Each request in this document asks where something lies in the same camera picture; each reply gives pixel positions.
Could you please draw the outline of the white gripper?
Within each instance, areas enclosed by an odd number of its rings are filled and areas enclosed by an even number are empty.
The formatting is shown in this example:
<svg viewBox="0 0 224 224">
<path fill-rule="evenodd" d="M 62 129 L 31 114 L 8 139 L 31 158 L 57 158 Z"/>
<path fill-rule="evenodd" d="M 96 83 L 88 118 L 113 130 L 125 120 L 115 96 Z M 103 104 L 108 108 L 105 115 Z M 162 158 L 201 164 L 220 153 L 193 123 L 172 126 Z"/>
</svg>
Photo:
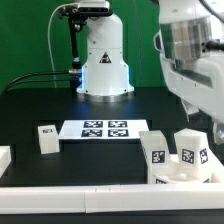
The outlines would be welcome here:
<svg viewBox="0 0 224 224">
<path fill-rule="evenodd" d="M 200 109 L 216 121 L 214 142 L 224 144 L 224 54 L 202 57 L 188 71 L 175 71 L 173 63 L 163 54 L 160 62 L 168 89 L 182 99 L 187 121 L 196 121 Z"/>
</svg>

